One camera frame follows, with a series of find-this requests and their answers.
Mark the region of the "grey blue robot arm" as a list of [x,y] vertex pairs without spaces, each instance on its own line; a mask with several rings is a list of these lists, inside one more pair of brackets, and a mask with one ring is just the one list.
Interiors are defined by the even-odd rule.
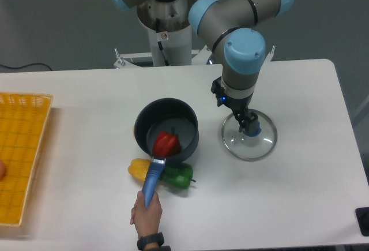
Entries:
[[222,64],[211,91],[217,104],[232,110],[239,131],[260,132],[249,103],[265,61],[264,38],[255,31],[261,21],[289,10],[294,0],[113,0],[120,10],[135,8],[149,35],[155,66],[191,62],[191,36],[199,36]]

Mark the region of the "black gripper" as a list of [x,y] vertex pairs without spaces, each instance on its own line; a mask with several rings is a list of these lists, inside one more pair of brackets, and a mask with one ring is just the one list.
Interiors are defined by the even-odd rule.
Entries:
[[225,96],[224,105],[232,110],[234,118],[239,124],[239,132],[256,132],[258,130],[258,115],[248,109],[253,94],[243,99]]

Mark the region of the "person's hand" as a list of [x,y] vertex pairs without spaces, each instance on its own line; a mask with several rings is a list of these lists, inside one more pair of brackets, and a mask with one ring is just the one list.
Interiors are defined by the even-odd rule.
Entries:
[[148,207],[145,206],[145,195],[143,192],[139,191],[137,193],[134,207],[131,210],[130,224],[135,226],[138,239],[159,232],[162,212],[159,195],[156,192]]

